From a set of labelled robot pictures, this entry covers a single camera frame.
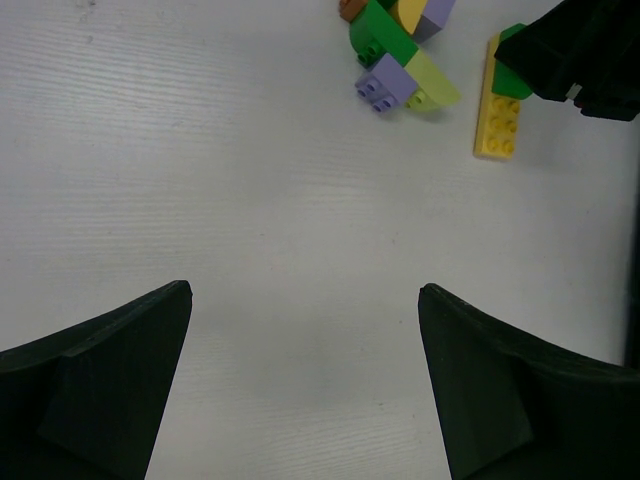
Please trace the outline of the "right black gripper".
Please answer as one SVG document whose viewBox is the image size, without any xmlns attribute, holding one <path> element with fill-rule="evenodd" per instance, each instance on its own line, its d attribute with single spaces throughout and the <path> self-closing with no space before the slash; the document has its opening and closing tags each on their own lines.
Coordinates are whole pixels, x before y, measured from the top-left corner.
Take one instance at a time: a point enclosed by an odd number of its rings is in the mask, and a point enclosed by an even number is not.
<svg viewBox="0 0 640 480">
<path fill-rule="evenodd" d="M 538 97 L 587 117 L 639 115 L 639 3 L 562 1 L 502 40 L 496 60 Z"/>
</svg>

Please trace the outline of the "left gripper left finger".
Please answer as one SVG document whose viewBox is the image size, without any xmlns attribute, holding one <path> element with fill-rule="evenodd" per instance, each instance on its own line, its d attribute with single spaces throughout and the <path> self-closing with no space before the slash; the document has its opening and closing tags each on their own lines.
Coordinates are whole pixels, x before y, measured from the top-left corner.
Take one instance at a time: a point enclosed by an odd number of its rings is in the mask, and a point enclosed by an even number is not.
<svg viewBox="0 0 640 480">
<path fill-rule="evenodd" d="M 192 311 L 185 280 L 1 354 L 4 479 L 146 476 Z"/>
</svg>

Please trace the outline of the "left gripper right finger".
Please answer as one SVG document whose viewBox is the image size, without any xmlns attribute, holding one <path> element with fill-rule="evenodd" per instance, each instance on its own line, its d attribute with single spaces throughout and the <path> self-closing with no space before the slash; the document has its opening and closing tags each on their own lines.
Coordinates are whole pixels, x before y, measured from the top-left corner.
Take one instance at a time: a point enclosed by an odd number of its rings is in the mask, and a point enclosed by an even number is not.
<svg viewBox="0 0 640 480">
<path fill-rule="evenodd" d="M 452 478 L 638 478 L 638 371 L 542 340 L 433 283 L 418 311 Z"/>
</svg>

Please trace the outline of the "dark green curved lego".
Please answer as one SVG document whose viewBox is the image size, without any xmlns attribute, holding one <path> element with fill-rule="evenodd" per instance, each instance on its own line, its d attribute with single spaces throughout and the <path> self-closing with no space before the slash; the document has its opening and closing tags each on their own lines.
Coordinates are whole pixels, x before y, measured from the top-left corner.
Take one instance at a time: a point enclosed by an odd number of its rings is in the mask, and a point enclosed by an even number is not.
<svg viewBox="0 0 640 480">
<path fill-rule="evenodd" d="M 523 23 L 516 23 L 503 30 L 497 36 L 496 46 L 499 46 L 503 41 L 520 32 L 525 27 L 526 25 Z M 497 49 L 494 49 L 492 57 L 495 67 L 491 91 L 496 95 L 511 97 L 516 100 L 526 100 L 529 98 L 533 94 L 532 89 L 513 70 L 499 61 L 495 57 L 496 53 Z"/>
</svg>

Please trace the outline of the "yellow long lego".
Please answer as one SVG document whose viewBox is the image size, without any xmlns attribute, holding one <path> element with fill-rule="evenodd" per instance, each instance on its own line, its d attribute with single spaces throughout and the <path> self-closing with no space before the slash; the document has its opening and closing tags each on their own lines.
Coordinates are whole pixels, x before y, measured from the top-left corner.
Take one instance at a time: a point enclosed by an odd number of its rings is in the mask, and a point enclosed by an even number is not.
<svg viewBox="0 0 640 480">
<path fill-rule="evenodd" d="M 500 35 L 488 42 L 473 154 L 477 158 L 507 161 L 514 154 L 520 101 L 492 91 Z"/>
</svg>

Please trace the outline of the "lime green curved lego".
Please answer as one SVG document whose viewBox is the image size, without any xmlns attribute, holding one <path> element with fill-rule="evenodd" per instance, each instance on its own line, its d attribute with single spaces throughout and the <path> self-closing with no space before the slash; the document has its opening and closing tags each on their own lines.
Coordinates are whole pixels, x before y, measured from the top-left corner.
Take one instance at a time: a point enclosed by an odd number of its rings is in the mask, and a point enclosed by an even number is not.
<svg viewBox="0 0 640 480">
<path fill-rule="evenodd" d="M 453 83 L 422 50 L 416 51 L 405 71 L 417 85 L 405 103 L 406 108 L 424 113 L 449 107 L 460 100 L 460 93 Z"/>
</svg>

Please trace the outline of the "purple square lego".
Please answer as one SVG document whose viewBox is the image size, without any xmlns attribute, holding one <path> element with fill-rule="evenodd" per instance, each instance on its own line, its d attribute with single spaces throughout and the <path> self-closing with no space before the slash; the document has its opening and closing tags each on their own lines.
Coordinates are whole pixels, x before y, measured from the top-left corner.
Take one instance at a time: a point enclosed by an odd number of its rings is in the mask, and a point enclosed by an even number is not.
<svg viewBox="0 0 640 480">
<path fill-rule="evenodd" d="M 357 96 L 377 114 L 406 104 L 418 89 L 417 82 L 389 53 L 384 54 L 355 82 Z"/>
</svg>

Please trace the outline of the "dark green arch lego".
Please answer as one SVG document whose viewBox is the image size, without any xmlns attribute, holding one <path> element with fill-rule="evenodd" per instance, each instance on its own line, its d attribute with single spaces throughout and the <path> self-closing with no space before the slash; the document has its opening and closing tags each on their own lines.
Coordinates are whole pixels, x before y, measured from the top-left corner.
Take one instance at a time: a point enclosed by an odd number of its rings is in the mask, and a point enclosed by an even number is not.
<svg viewBox="0 0 640 480">
<path fill-rule="evenodd" d="M 349 40 L 357 60 L 370 68 L 389 54 L 401 67 L 418 47 L 378 1 L 369 1 L 349 27 Z"/>
</svg>

